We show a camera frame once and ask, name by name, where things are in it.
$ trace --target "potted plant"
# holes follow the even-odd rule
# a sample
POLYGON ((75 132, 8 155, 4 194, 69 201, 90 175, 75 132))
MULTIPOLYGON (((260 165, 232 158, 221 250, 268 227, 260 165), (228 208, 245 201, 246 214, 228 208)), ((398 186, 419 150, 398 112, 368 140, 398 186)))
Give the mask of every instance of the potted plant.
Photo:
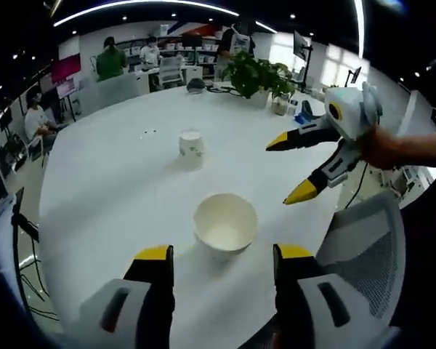
POLYGON ((223 78, 229 77, 242 97, 254 100, 261 108, 266 106, 270 92, 273 98, 294 93, 289 76, 284 64, 256 60, 247 52, 239 52, 223 71, 223 78))

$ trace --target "floor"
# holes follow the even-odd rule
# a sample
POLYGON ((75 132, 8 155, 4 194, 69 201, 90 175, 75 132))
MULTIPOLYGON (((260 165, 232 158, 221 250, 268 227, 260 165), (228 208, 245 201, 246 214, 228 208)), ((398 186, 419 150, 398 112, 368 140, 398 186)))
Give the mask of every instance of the floor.
MULTIPOLYGON (((8 176, 7 185, 10 190, 16 192, 24 188, 23 203, 21 212, 35 225, 39 224, 39 200, 41 186, 44 179, 45 168, 48 158, 39 158, 35 161, 27 161, 17 173, 8 176)), ((337 205, 337 210, 345 208, 358 189, 365 163, 360 162, 349 176, 349 179, 342 184, 342 192, 337 205)), ((361 202, 371 196, 376 195, 383 189, 379 185, 374 172, 368 168, 365 173, 363 184, 358 195, 351 205, 361 202)), ((45 280, 43 277, 42 263, 34 262, 33 247, 31 238, 28 234, 20 231, 18 233, 18 257, 20 262, 23 288, 27 297, 28 304, 33 311, 33 316, 40 328, 51 337, 62 333, 57 315, 52 306, 52 301, 46 294, 45 280), (41 275, 41 284, 36 266, 41 275)), ((39 259, 39 244, 35 243, 36 258, 39 259)))

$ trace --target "person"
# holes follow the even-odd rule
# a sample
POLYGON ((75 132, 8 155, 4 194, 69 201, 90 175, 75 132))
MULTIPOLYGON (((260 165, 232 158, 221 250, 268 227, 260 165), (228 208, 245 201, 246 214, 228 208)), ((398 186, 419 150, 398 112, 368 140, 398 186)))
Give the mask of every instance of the person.
POLYGON ((24 128, 29 141, 34 137, 42 136, 44 149, 49 151, 55 143, 57 133, 65 128, 65 125, 58 126, 47 118, 44 109, 39 105, 41 99, 42 93, 37 86, 29 89, 26 94, 28 112, 24 118, 24 128))
POLYGON ((233 56, 241 51, 248 52, 254 56, 255 43, 251 37, 253 21, 239 17, 238 22, 231 25, 231 28, 223 33, 218 46, 217 66, 215 68, 215 81, 227 80, 222 76, 223 71, 232 60, 233 56))
POLYGON ((160 50, 157 46, 157 38, 150 36, 147 39, 147 45, 140 50, 140 60, 145 65, 157 66, 158 60, 161 58, 160 50))
POLYGON ((107 37, 103 43, 103 52, 97 57, 99 81, 123 75, 123 68, 127 66, 128 59, 124 51, 115 47, 115 38, 107 37))

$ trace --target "ceiling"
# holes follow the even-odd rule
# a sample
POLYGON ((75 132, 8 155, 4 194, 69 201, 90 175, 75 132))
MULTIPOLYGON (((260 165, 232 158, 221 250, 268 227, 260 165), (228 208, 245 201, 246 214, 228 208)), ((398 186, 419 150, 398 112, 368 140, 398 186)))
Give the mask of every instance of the ceiling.
MULTIPOLYGON (((51 6, 54 0, 47 0, 51 6)), ((277 31, 297 29, 315 40, 332 43, 358 52, 358 30, 354 0, 200 0, 239 13, 252 15, 277 31)), ((233 16, 178 4, 135 4, 93 12, 53 28, 53 22, 97 5, 112 1, 63 0, 54 18, 42 0, 0 1, 0 105, 30 83, 32 75, 57 58, 57 44, 68 39, 73 30, 87 33, 112 25, 142 20, 177 20, 229 25, 233 16)), ((436 68, 426 71, 436 58, 436 0, 363 0, 365 7, 365 53, 371 65, 392 79, 404 79, 409 89, 420 89, 436 107, 436 68)))

